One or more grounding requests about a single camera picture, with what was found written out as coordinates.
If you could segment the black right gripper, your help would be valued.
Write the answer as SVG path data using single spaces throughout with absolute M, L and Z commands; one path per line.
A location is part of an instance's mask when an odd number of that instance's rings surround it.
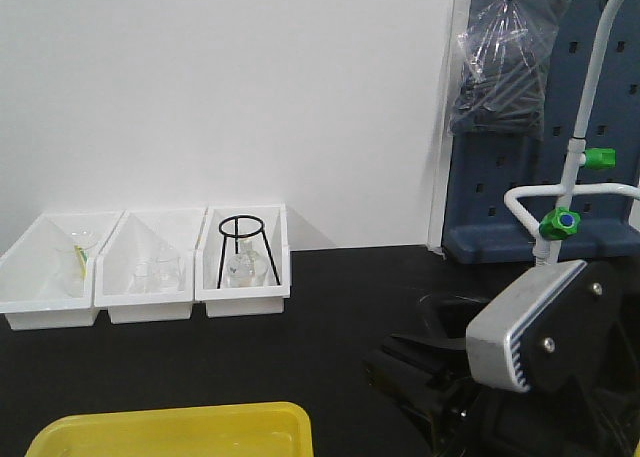
M 436 456 L 636 456 L 639 333 L 629 326 L 525 338 L 526 393 L 471 378 L 462 339 L 491 301 L 421 297 L 426 335 L 392 334 L 363 358 L 371 387 L 390 398 Z

